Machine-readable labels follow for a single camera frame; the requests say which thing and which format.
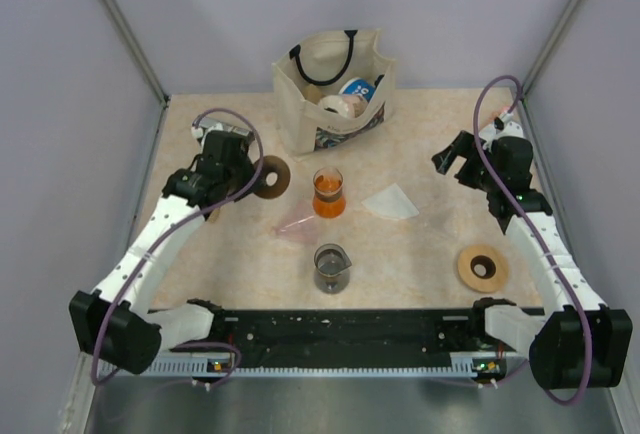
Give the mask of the pink glass dripper cone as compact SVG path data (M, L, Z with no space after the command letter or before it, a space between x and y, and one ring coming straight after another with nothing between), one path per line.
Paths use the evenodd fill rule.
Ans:
M299 244L315 244L319 238L316 213L309 201L300 201L273 228L281 239Z

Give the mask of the white paper coffee filter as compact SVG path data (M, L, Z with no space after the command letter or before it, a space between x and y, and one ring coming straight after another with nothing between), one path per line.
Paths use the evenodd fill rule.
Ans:
M407 220L419 215L418 208L396 183L364 199L361 204L370 213L389 220Z

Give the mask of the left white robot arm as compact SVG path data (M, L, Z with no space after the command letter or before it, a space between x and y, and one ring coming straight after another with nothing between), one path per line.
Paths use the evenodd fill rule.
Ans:
M160 352L185 342L212 351L226 341L225 324L207 304L150 309L189 237L213 211L248 195L264 164L249 157L250 146L261 143L253 126L215 122L194 125L192 133L199 153L168 177L148 223L113 270L69 303L80 350L131 374L143 373Z

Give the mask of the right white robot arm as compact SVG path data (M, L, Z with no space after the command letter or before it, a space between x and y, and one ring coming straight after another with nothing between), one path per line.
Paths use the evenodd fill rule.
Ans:
M487 350L499 341L525 357L546 390L619 385L633 324L591 288L558 232L551 205L531 185L533 146L521 126L498 122L473 135L460 132L432 158L448 172L463 158L457 181L486 194L489 213L526 261L544 314L535 317L506 302L489 304L467 324L469 342Z

